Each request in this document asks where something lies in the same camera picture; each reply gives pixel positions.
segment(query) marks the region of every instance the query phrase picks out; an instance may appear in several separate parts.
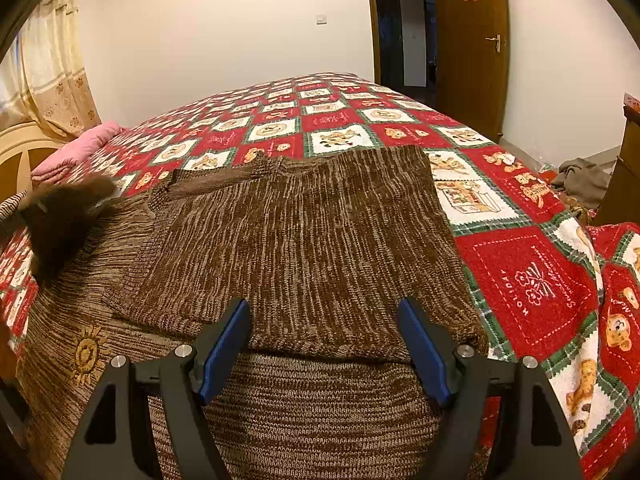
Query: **headboard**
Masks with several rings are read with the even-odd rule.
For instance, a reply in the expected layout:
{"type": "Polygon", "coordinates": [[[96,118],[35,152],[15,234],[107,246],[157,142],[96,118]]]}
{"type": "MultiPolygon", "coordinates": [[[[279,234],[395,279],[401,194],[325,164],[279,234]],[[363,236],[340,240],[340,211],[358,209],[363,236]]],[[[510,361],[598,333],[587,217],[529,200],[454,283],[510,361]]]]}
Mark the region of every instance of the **headboard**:
{"type": "Polygon", "coordinates": [[[0,132],[0,202],[31,190],[31,170],[64,145],[36,123],[12,126],[0,132]]]}

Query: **blue gripper pad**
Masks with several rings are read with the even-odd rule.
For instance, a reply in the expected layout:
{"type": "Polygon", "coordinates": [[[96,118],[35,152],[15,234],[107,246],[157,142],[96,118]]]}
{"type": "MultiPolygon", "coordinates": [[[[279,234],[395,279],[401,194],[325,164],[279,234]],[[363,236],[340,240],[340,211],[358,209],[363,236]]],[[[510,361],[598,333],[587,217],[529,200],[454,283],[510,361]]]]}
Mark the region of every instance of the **blue gripper pad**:
{"type": "Polygon", "coordinates": [[[251,311],[249,303],[242,300],[205,362],[204,380],[198,393],[204,403],[209,404],[213,397],[222,392],[249,330],[251,311]]]}
{"type": "Polygon", "coordinates": [[[433,397],[439,406],[446,406],[453,393],[447,386],[445,363],[406,298],[398,305],[398,328],[414,361],[424,393],[433,397]]]}

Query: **metal screw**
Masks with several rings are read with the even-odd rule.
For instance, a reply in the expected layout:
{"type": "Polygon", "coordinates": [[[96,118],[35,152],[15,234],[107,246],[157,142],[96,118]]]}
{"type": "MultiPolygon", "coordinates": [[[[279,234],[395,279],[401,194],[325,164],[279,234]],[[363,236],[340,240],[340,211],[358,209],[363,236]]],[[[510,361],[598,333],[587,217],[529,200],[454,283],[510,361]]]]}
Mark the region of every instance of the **metal screw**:
{"type": "Polygon", "coordinates": [[[537,368],[538,360],[530,355],[525,355],[522,358],[522,364],[524,364],[527,368],[537,368]]]}
{"type": "Polygon", "coordinates": [[[191,345],[180,345],[175,348],[174,353],[178,357],[187,357],[192,351],[193,348],[191,348],[191,345]]]}
{"type": "Polygon", "coordinates": [[[460,345],[458,348],[456,348],[456,352],[458,352],[458,355],[460,357],[465,358],[473,357],[476,354],[474,348],[469,345],[460,345]]]}
{"type": "Polygon", "coordinates": [[[114,368],[121,368],[126,362],[127,358],[124,357],[124,355],[116,355],[116,357],[111,360],[111,366],[113,366],[114,368]]]}

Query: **brown knitted sweater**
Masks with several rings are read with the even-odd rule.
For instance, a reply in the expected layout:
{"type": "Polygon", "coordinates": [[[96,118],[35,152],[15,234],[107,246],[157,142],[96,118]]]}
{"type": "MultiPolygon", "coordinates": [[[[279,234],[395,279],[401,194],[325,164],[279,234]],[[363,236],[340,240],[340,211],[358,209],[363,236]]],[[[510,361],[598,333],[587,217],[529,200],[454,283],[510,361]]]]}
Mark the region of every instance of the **brown knitted sweater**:
{"type": "MultiPolygon", "coordinates": [[[[252,305],[256,350],[206,409],[233,478],[417,472],[439,416],[396,329],[399,298],[418,296],[456,341],[487,348],[421,150],[177,171],[113,205],[30,311],[18,378],[31,457],[47,479],[60,478],[112,356],[166,354],[233,294],[252,305]]],[[[178,480],[159,399],[150,412],[164,478],[178,480]]]]}

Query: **beige curtain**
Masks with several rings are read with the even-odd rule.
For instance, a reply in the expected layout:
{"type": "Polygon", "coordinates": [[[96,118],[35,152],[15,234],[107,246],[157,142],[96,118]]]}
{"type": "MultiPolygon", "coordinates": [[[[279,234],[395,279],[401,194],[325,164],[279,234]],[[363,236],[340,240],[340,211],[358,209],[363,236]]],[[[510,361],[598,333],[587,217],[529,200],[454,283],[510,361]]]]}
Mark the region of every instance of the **beige curtain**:
{"type": "Polygon", "coordinates": [[[42,0],[0,63],[0,131],[36,121],[61,137],[100,124],[78,44],[77,0],[42,0]]]}

